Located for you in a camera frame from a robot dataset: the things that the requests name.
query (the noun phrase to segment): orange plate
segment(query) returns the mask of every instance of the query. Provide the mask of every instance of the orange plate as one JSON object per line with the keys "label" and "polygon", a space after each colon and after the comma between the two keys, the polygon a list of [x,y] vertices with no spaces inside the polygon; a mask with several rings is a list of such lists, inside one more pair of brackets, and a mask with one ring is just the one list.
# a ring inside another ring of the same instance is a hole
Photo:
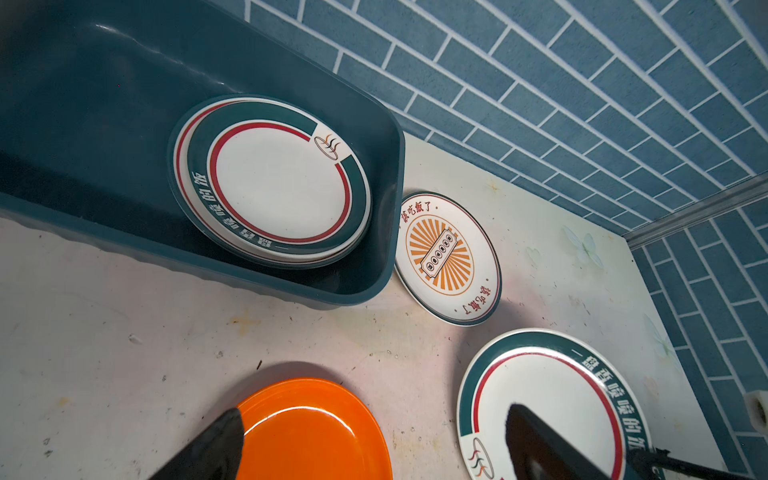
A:
{"label": "orange plate", "polygon": [[392,480],[379,424],[357,397],[335,383],[287,380],[237,408],[245,428],[238,480]]}

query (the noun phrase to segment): white cylindrical object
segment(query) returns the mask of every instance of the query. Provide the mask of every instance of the white cylindrical object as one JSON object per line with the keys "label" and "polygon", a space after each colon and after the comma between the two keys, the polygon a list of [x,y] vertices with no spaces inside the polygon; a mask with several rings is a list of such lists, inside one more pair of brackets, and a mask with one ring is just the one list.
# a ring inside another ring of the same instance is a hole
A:
{"label": "white cylindrical object", "polygon": [[749,392],[744,395],[744,403],[752,426],[763,435],[768,435],[768,391]]}

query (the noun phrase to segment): plastic container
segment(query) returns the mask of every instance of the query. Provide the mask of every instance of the plastic container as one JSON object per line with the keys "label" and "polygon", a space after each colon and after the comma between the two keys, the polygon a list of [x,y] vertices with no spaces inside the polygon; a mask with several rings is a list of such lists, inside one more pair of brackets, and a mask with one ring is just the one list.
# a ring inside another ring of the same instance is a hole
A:
{"label": "plastic container", "polygon": [[[176,203],[174,125],[240,92],[311,112],[357,153],[372,219],[339,262],[258,266],[208,240]],[[404,153],[378,101],[201,0],[0,3],[0,214],[26,226],[312,308],[353,305],[392,275]]]}

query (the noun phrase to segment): blue brick wall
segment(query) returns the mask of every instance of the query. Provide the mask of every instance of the blue brick wall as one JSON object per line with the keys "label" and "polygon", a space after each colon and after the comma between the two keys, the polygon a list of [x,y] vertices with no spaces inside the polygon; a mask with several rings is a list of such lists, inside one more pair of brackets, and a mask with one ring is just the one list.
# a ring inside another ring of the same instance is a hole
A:
{"label": "blue brick wall", "polygon": [[766,242],[768,197],[632,252],[728,469],[757,478],[768,443],[742,395],[768,390]]}
{"label": "blue brick wall", "polygon": [[616,233],[768,170],[765,0],[212,1]]}

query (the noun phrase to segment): white table surface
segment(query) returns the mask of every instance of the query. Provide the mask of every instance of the white table surface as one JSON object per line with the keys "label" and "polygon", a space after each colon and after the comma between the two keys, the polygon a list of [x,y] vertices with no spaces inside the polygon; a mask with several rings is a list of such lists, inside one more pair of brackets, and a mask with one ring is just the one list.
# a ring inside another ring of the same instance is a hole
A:
{"label": "white table surface", "polygon": [[[656,446],[724,468],[682,369],[655,353],[643,315],[664,327],[624,240],[406,137],[406,193],[452,197],[495,245],[502,301],[480,326],[436,319],[396,276],[364,305],[319,312],[0,219],[0,478],[147,478],[229,406],[294,376],[367,404],[394,478],[470,478],[458,385],[485,343],[530,326],[612,362]],[[577,260],[563,226],[592,234],[604,269]]]}

